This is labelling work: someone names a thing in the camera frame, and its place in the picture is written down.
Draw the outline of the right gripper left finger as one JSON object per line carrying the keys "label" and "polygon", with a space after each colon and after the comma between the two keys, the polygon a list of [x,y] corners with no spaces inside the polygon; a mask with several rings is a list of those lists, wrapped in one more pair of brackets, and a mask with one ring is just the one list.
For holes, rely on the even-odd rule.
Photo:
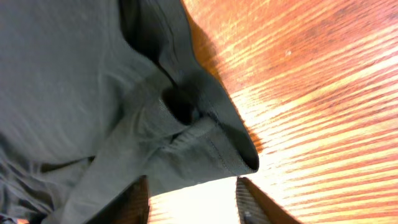
{"label": "right gripper left finger", "polygon": [[142,175],[87,224],[147,224],[149,212],[147,176]]}

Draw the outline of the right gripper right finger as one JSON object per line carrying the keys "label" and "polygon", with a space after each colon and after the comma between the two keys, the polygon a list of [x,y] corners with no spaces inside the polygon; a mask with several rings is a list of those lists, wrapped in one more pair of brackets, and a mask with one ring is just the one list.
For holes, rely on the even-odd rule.
{"label": "right gripper right finger", "polygon": [[300,224],[247,177],[236,179],[236,205],[241,224]]}

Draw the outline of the black t-shirt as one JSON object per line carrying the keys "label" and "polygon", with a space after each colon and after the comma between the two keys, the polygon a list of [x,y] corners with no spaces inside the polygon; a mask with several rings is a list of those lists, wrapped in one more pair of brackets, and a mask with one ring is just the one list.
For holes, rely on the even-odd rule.
{"label": "black t-shirt", "polygon": [[142,176],[158,195],[258,168],[180,1],[1,2],[2,216],[107,222]]}

